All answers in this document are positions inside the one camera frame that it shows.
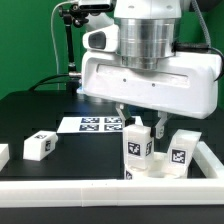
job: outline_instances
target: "black tabletop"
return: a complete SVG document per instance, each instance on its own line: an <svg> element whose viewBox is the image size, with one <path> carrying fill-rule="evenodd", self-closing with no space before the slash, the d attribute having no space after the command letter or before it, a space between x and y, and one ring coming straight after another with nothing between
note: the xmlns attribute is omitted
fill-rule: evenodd
<svg viewBox="0 0 224 224"><path fill-rule="evenodd" d="M146 126L157 112L130 107ZM122 134L79 133L59 136L56 149L42 161L23 160L24 140L39 130L57 131L67 116L118 116L113 102L71 95L66 91L15 92L0 101L0 143L8 143L10 161L1 181L123 178ZM174 116L156 151L166 151L178 129L201 131L201 140L222 161L224 111L205 120ZM189 178L203 177L193 161ZM1 223L222 223L224 206L144 206L95 208L0 209Z"/></svg>

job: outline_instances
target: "green wall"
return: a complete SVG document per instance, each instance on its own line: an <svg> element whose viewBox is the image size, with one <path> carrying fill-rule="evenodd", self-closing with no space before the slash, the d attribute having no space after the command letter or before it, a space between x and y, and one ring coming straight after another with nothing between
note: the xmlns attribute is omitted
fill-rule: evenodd
<svg viewBox="0 0 224 224"><path fill-rule="evenodd" d="M13 91L26 90L40 79L56 74L50 18L54 6L59 2L61 1L1 0L0 98ZM213 14L211 13L210 17L216 16L216 13ZM60 72L63 73L67 71L67 50L64 25L59 16L56 16L55 25L62 65ZM84 52L80 38L84 32L84 29L73 29L75 60L79 70L80 55ZM180 40L190 42L203 40L194 13L184 13Z"/></svg>
<svg viewBox="0 0 224 224"><path fill-rule="evenodd" d="M224 53L224 1L208 13L207 25L212 46ZM224 78L219 81L218 105L224 109Z"/></svg>

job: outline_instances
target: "white box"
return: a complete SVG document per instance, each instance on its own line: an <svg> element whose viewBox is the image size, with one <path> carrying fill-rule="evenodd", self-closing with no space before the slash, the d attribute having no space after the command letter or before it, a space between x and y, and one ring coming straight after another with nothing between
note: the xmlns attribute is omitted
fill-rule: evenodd
<svg viewBox="0 0 224 224"><path fill-rule="evenodd" d="M146 177L148 177L148 172L149 172L148 168L142 170L125 165L124 179L126 180L145 179Z"/></svg>
<svg viewBox="0 0 224 224"><path fill-rule="evenodd" d="M8 144L0 144L0 171L9 161L9 147Z"/></svg>
<svg viewBox="0 0 224 224"><path fill-rule="evenodd" d="M123 129L124 164L139 169L147 169L153 162L154 139L151 128L130 125Z"/></svg>
<svg viewBox="0 0 224 224"><path fill-rule="evenodd" d="M40 161L55 149L55 132L39 131L24 142L23 159Z"/></svg>
<svg viewBox="0 0 224 224"><path fill-rule="evenodd" d="M183 176L192 160L201 132L178 130L173 136L162 172Z"/></svg>

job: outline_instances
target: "black cable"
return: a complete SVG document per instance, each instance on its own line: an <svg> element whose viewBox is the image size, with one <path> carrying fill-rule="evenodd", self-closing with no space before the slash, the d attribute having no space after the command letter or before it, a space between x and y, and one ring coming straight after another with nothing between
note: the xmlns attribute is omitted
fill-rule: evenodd
<svg viewBox="0 0 224 224"><path fill-rule="evenodd" d="M50 84L59 84L59 83L67 83L65 81L61 81L61 82L44 82L44 83L37 83L36 85L32 86L31 88L29 88L29 91L34 91L38 86L42 86L42 85L50 85Z"/></svg>
<svg viewBox="0 0 224 224"><path fill-rule="evenodd" d="M221 60L222 60L222 69L221 69L221 72L220 72L219 76L217 77L217 79L215 80L215 81L218 81L224 75L224 55L223 55L223 53L220 50L218 50L218 49L216 49L214 47L209 47L208 49L210 51L214 51L216 54L218 54L220 56Z"/></svg>
<svg viewBox="0 0 224 224"><path fill-rule="evenodd" d="M224 55L222 54L222 52L214 47L209 47L208 44L204 44L204 43L200 43L200 44L195 44L195 43L174 43L173 46L173 51L182 51L182 52L194 52L194 53L208 53L208 51L213 51L215 52L217 55L220 56L221 60L222 60L222 68L221 68L221 72L218 75L218 78L216 78L214 81L218 81L219 79L221 79L224 75Z"/></svg>
<svg viewBox="0 0 224 224"><path fill-rule="evenodd" d="M61 78L61 77L69 77L69 75L68 75L68 74L52 75L52 76L49 76L49 77L47 77L47 78L44 78L44 79L40 80L40 81L37 82L36 84L38 84L38 83L43 83L43 82L46 82L46 81L48 81L48 80L52 80L52 79Z"/></svg>
<svg viewBox="0 0 224 224"><path fill-rule="evenodd" d="M69 77L69 75L68 74L61 74L61 75L52 75L52 76L49 76L47 78L44 78L44 79L40 80L35 85L31 86L28 90L29 91L33 91L39 84L44 83L44 82L49 81L49 80L52 80L52 79L61 78L61 77Z"/></svg>

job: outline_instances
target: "metal cylinder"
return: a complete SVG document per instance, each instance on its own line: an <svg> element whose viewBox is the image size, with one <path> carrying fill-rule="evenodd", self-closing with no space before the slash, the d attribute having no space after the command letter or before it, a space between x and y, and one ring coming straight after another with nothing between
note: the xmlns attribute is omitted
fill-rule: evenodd
<svg viewBox="0 0 224 224"><path fill-rule="evenodd" d="M172 45L178 39L179 19L115 19L120 28L117 54L123 65L137 69L155 69L158 58L173 56Z"/></svg>

